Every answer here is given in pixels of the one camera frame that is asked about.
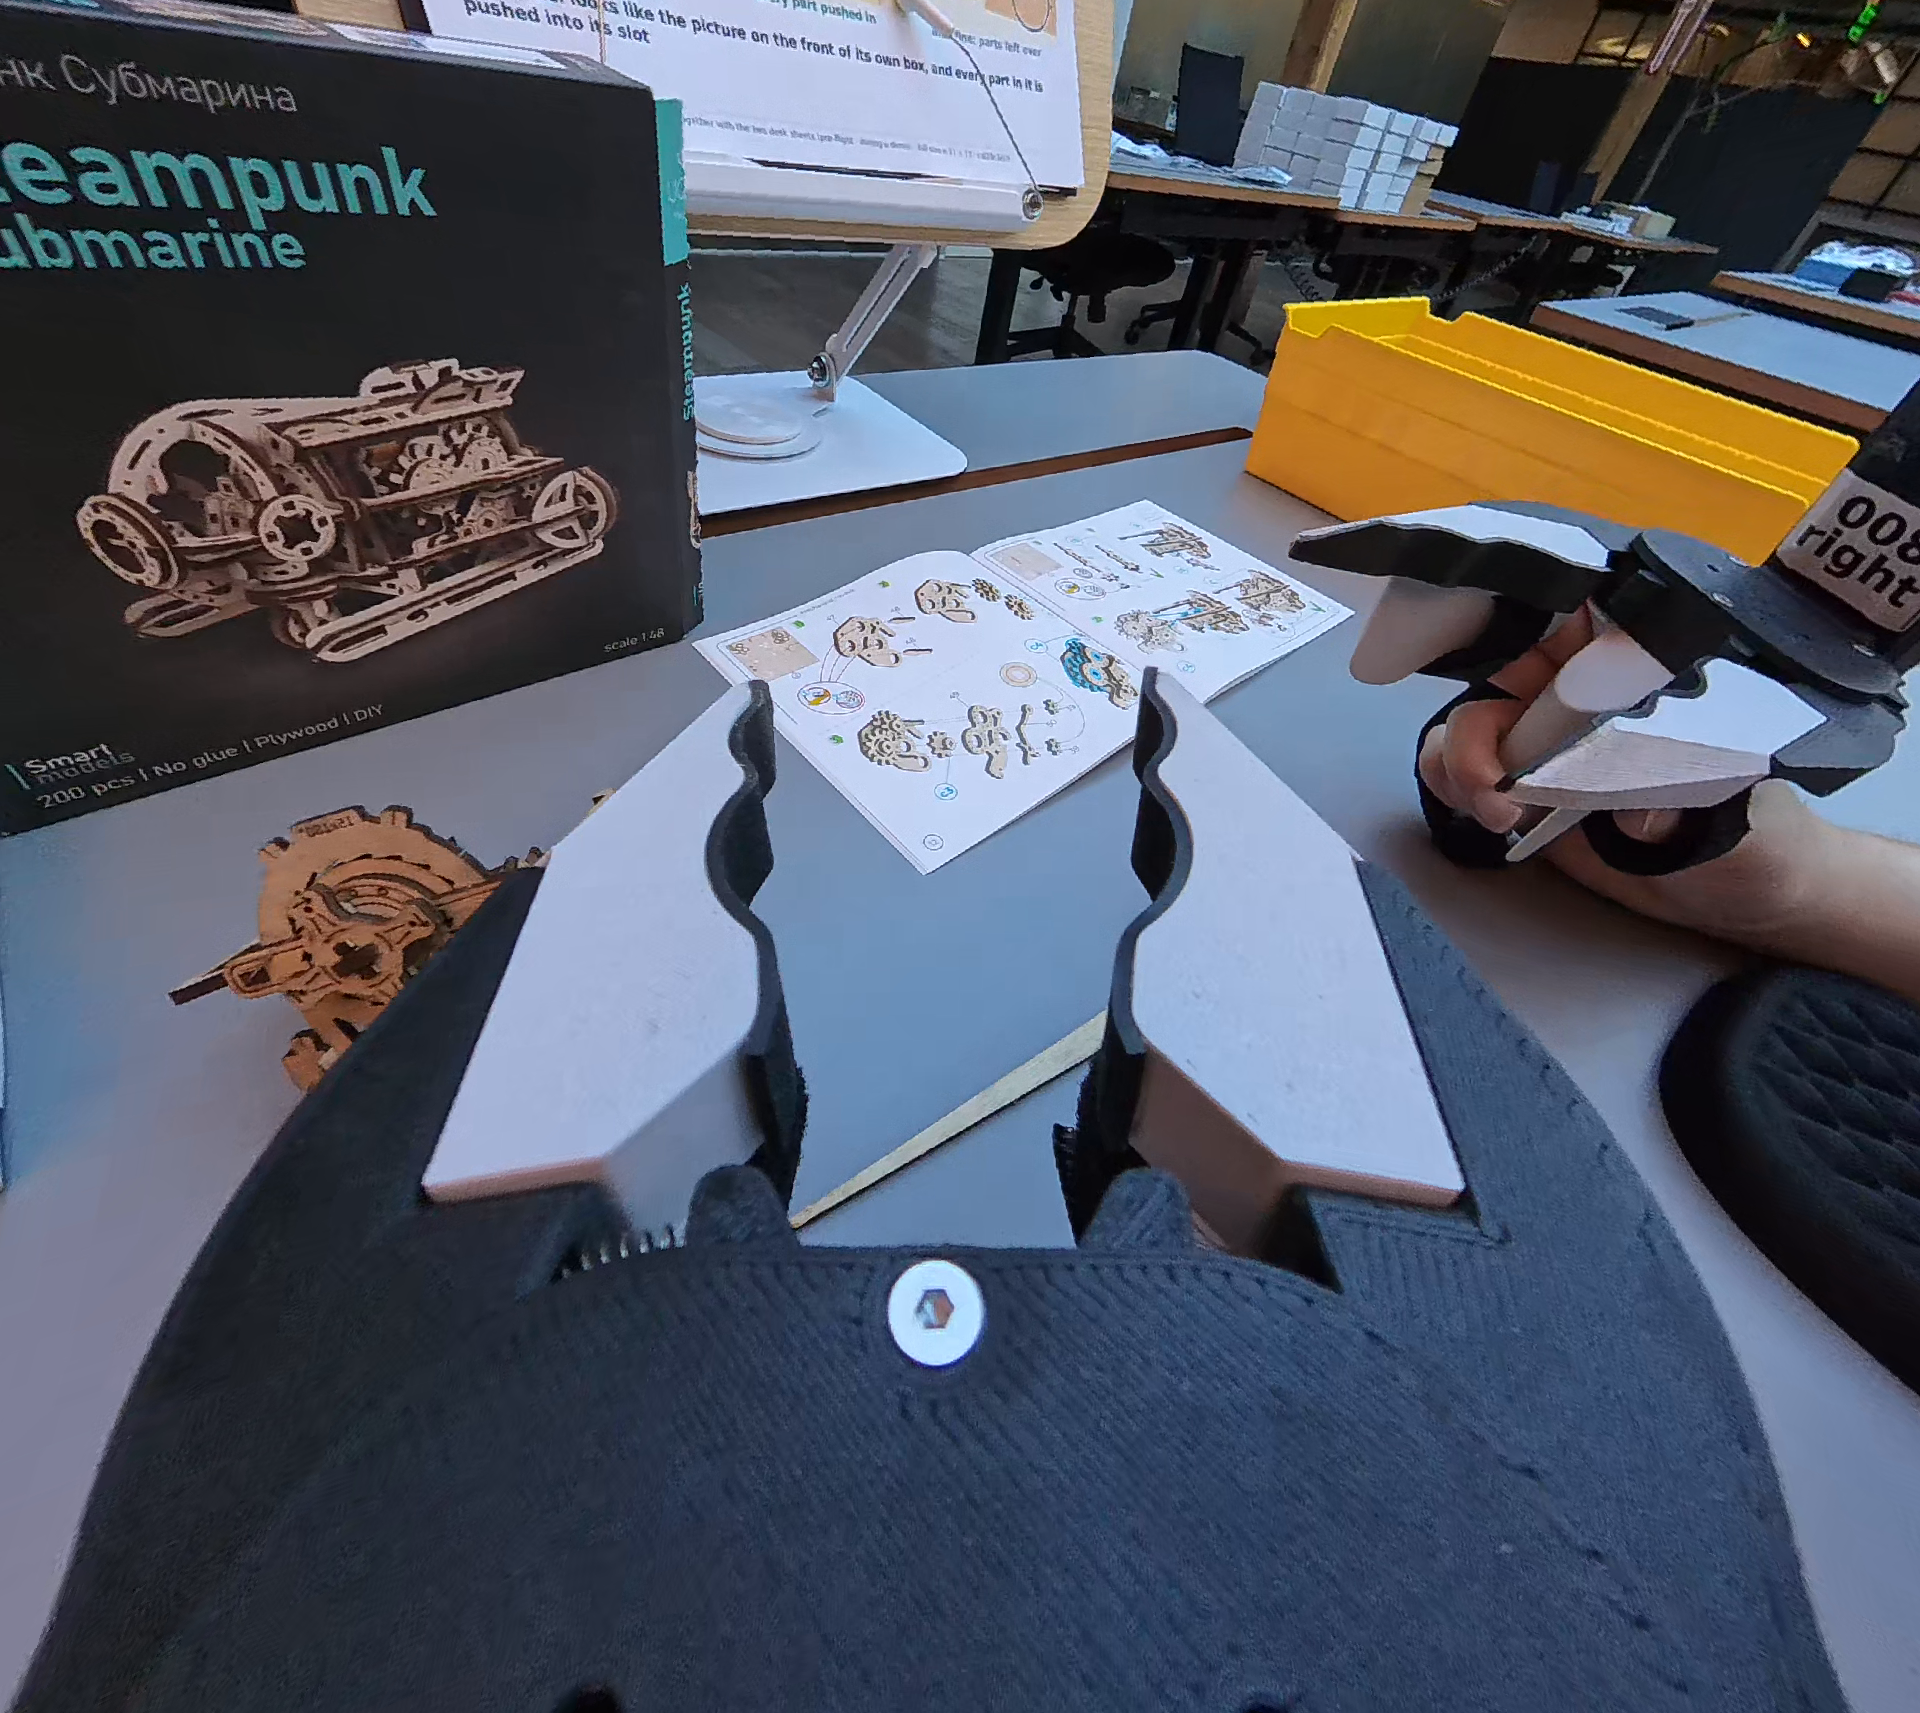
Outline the thin wooden stick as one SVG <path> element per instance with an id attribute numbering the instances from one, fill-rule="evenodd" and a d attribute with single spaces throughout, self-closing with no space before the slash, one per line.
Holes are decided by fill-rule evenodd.
<path id="1" fill-rule="evenodd" d="M 1041 1053 L 1036 1053 L 1011 1074 L 998 1078 L 990 1088 L 912 1135 L 897 1150 L 892 1150 L 884 1158 L 876 1160 L 876 1164 L 867 1165 L 859 1174 L 854 1174 L 839 1187 L 821 1196 L 808 1208 L 793 1211 L 788 1218 L 790 1228 L 793 1232 L 802 1232 L 818 1222 L 824 1222 L 867 1191 L 884 1186 L 900 1174 L 905 1174 L 940 1150 L 946 1150 L 950 1143 L 972 1134 L 980 1125 L 985 1125 L 998 1115 L 1018 1107 L 1043 1088 L 1067 1078 L 1067 1074 L 1084 1067 L 1095 1053 L 1103 1031 L 1106 1016 L 1097 1013 L 1067 1035 L 1043 1048 Z"/>

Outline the instruction poster on stand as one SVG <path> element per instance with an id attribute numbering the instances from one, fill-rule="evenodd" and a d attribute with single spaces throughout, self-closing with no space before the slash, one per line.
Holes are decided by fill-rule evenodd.
<path id="1" fill-rule="evenodd" d="M 1010 251 L 1071 238 L 1090 218 L 1106 178 L 1106 117 L 1095 109 L 1111 56 L 1114 0 L 1071 0 L 1081 183 L 1041 188 L 1043 213 L 1024 221 L 1026 185 L 975 183 L 925 173 L 742 160 L 689 147 L 684 126 L 684 194 L 670 218 L 701 235 L 874 240 L 886 258 L 847 321 L 808 371 L 708 377 L 694 385 L 697 413 L 697 506 L 722 511 L 803 500 L 876 484 L 958 475 L 966 459 L 869 387 L 851 363 L 892 313 L 912 278 L 934 261 L 936 242 L 983 240 Z M 320 20 L 406 25 L 436 36 L 415 17 L 419 0 L 293 0 Z"/>

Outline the yellow plastic bin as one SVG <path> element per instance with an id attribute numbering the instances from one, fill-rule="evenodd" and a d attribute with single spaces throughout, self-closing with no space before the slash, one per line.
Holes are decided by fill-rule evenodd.
<path id="1" fill-rule="evenodd" d="M 1422 297 L 1285 310 L 1245 468 L 1340 521 L 1529 500 L 1764 558 L 1858 442 Z"/>

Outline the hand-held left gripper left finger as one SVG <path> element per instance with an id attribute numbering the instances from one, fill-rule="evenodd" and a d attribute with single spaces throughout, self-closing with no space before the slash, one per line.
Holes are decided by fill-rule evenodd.
<path id="1" fill-rule="evenodd" d="M 551 850 L 425 1165 L 434 1202 L 587 1182 L 659 1232 L 727 1165 L 792 1200 L 803 1078 L 752 909 L 773 777 L 753 680 Z"/>

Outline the black monitor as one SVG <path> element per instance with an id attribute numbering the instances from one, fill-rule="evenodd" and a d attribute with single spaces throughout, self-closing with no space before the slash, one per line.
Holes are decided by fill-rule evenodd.
<path id="1" fill-rule="evenodd" d="M 1187 160 L 1213 167 L 1236 163 L 1242 131 L 1244 59 L 1186 42 L 1177 56 L 1172 120 L 1172 151 Z"/>

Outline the black model kit box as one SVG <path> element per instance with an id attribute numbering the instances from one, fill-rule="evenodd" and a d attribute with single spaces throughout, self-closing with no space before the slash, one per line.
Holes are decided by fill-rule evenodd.
<path id="1" fill-rule="evenodd" d="M 674 101 L 4 0 L 4 833 L 701 616 Z"/>

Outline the grey adjoining desk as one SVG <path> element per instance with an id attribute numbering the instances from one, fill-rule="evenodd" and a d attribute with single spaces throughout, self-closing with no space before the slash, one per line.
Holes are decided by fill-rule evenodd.
<path id="1" fill-rule="evenodd" d="M 869 390 L 963 453 L 963 471 L 746 509 L 703 504 L 699 523 L 722 536 L 1226 445 L 1252 436 L 1265 389 L 1259 371 L 1198 350 L 881 373 Z"/>

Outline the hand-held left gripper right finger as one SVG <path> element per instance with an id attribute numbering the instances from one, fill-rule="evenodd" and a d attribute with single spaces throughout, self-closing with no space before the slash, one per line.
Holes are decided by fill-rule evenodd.
<path id="1" fill-rule="evenodd" d="M 1074 1233 L 1138 1165 L 1245 1257 L 1298 1190 L 1452 1210 L 1466 1184 L 1351 849 L 1158 669 L 1134 771 L 1147 906 L 1070 1137 Z"/>

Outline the grey background table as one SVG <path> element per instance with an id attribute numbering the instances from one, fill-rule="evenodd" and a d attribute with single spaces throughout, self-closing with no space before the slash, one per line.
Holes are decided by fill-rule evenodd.
<path id="1" fill-rule="evenodd" d="M 1871 435 L 1917 382 L 1917 356 L 1733 307 L 1722 294 L 1654 292 L 1544 303 L 1529 326 L 1751 404 Z"/>

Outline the stack of white boxes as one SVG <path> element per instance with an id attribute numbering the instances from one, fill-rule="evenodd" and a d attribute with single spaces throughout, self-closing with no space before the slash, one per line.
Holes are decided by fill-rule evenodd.
<path id="1" fill-rule="evenodd" d="M 1275 168 L 1294 191 L 1354 213 L 1422 213 L 1458 128 L 1375 103 L 1261 82 L 1234 168 Z"/>

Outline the black background office chair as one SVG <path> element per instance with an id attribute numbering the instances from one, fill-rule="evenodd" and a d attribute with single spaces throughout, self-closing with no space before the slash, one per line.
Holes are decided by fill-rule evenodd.
<path id="1" fill-rule="evenodd" d="M 1088 321 L 1101 322 L 1111 294 L 1122 288 L 1155 286 L 1173 274 L 1176 257 L 1159 240 L 1116 226 L 1090 226 L 1076 238 L 1045 251 L 1029 246 L 991 251 L 991 270 L 980 310 L 973 365 L 1015 356 L 1097 356 L 1100 348 L 1076 326 L 1079 303 Z M 1066 303 L 1053 326 L 1011 330 L 1019 278 L 1029 270 Z"/>

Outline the wooden mechanical model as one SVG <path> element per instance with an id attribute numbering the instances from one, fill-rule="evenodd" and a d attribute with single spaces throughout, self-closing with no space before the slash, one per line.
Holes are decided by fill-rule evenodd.
<path id="1" fill-rule="evenodd" d="M 170 994 L 175 1005 L 227 990 L 286 997 L 304 1016 L 282 1060 L 301 1092 L 392 1005 L 427 959 L 521 858 L 481 866 L 404 807 L 345 807 L 301 821 L 259 850 L 257 941 Z"/>

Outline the person's right forearm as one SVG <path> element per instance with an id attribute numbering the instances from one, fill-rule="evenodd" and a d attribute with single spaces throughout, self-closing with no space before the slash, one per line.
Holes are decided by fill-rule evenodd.
<path id="1" fill-rule="evenodd" d="M 1917 1002 L 1917 846 L 1809 816 L 1789 957 Z"/>

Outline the person's right hand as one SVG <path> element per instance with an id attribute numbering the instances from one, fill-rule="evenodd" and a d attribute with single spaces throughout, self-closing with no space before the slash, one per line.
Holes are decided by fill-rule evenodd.
<path id="1" fill-rule="evenodd" d="M 1521 811 L 1499 791 L 1501 743 L 1531 701 L 1594 637 L 1584 607 L 1493 676 L 1493 697 L 1459 704 L 1425 732 L 1418 771 L 1452 811 L 1506 833 Z M 1600 860 L 1584 831 L 1546 850 L 1570 880 L 1632 912 L 1751 951 L 1786 948 L 1811 906 L 1821 838 L 1831 827 L 1782 783 L 1764 783 L 1748 803 L 1748 833 L 1728 854 L 1666 876 L 1627 876 Z"/>

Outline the long wooden background table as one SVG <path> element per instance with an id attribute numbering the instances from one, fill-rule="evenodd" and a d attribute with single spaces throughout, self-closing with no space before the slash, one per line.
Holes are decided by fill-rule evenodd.
<path id="1" fill-rule="evenodd" d="M 1439 257 L 1449 265 L 1458 258 L 1458 240 L 1475 232 L 1471 218 L 1452 213 L 1347 211 L 1334 197 L 1207 176 L 1189 163 L 1110 164 L 1093 217 L 1122 232 L 1177 242 L 1193 252 L 1168 345 L 1201 353 L 1216 348 L 1236 286 L 1256 252 L 1274 257 L 1306 245 L 1314 251 L 1351 249 L 1361 261 Z"/>

